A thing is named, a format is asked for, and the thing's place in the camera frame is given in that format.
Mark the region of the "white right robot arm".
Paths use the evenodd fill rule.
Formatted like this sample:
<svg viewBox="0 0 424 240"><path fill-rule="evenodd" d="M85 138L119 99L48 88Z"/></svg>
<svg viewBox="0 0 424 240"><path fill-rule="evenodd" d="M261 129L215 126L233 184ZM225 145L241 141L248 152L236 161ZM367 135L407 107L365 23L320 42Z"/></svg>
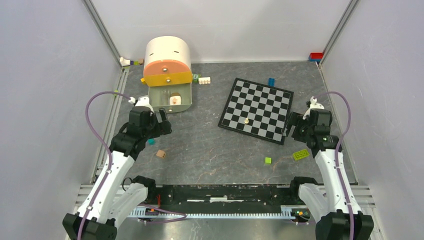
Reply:
<svg viewBox="0 0 424 240"><path fill-rule="evenodd" d="M331 134L332 121L332 113L325 109L289 114L286 132L311 150L325 192L320 191L314 178L295 177L288 196L293 203L305 203L309 209L316 221L317 240L368 240L374 221L356 201L344 168L340 138Z"/></svg>

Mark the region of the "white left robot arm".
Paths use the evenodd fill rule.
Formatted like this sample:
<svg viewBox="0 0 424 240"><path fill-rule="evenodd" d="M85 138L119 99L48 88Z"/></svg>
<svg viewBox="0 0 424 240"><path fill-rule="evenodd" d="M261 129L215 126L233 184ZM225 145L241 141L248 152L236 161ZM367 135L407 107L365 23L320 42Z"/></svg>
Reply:
<svg viewBox="0 0 424 240"><path fill-rule="evenodd" d="M91 192L76 213L63 218L62 225L71 240L114 240L122 222L139 203L156 200L155 180L142 176L135 177L119 198L116 193L147 141L172 132L166 110L158 112L161 121L149 107L131 109L128 122L111 140L111 155Z"/></svg>

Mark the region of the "grey green bottom drawer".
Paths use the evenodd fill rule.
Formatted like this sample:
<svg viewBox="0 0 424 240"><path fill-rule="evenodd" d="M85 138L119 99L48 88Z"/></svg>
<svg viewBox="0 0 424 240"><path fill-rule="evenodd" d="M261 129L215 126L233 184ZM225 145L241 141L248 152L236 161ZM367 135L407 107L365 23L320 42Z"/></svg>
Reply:
<svg viewBox="0 0 424 240"><path fill-rule="evenodd" d="M155 111L164 109L167 113L179 113L189 109L193 103L192 84L176 84L149 87L148 97L150 105ZM180 104L173 104L171 98L180 97Z"/></svg>

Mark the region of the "black grey chessboard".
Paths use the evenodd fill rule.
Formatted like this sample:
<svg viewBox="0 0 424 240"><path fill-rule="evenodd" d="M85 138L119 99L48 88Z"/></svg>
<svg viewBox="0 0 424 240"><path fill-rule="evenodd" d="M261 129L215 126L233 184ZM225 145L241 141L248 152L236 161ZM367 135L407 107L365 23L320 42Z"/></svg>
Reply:
<svg viewBox="0 0 424 240"><path fill-rule="evenodd" d="M237 77L217 126L282 146L293 98L293 91Z"/></svg>

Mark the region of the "yellow drawer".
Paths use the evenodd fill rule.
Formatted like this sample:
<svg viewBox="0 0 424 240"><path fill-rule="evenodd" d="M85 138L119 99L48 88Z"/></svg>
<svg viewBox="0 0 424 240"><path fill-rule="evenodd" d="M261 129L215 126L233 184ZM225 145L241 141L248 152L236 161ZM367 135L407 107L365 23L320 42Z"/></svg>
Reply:
<svg viewBox="0 0 424 240"><path fill-rule="evenodd" d="M149 87L162 87L169 85L189 84L193 81L190 71L147 75L140 79L142 84Z"/></svg>

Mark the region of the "small green cube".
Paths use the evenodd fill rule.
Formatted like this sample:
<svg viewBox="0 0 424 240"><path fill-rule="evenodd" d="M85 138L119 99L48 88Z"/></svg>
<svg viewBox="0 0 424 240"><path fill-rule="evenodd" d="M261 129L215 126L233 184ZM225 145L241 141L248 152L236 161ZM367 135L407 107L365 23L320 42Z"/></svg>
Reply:
<svg viewBox="0 0 424 240"><path fill-rule="evenodd" d="M271 158L271 157L266 157L266 158L264 159L264 163L265 163L266 165L270 165L270 164L272 164L272 158Z"/></svg>

